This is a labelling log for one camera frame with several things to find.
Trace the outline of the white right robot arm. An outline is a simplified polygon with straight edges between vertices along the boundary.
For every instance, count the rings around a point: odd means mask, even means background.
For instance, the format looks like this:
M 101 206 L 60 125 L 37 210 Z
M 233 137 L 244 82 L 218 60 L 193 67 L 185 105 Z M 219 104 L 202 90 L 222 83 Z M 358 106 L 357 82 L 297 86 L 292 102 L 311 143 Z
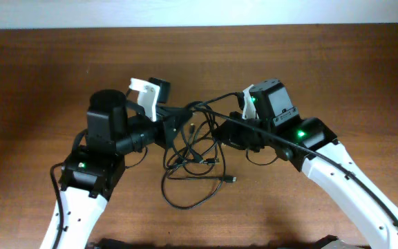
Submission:
M 337 135 L 318 118 L 302 118 L 283 83 L 272 78 L 236 94 L 240 111 L 217 128 L 235 149 L 271 147 L 316 183 L 371 248 L 398 248 L 398 207 L 361 171 Z

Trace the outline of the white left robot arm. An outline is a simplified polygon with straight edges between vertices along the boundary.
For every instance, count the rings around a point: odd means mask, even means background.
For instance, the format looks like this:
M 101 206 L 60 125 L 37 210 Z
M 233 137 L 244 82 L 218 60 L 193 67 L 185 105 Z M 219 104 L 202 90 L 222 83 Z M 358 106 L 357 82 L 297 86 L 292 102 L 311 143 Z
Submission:
M 180 128 L 192 117 L 186 108 L 158 107 L 157 112 L 160 120 L 153 122 L 121 91 L 92 94 L 87 127 L 76 135 L 66 159 L 50 168 L 56 204 L 42 248 L 85 248 L 128 169 L 125 156 L 147 154 L 151 144 L 172 148 Z

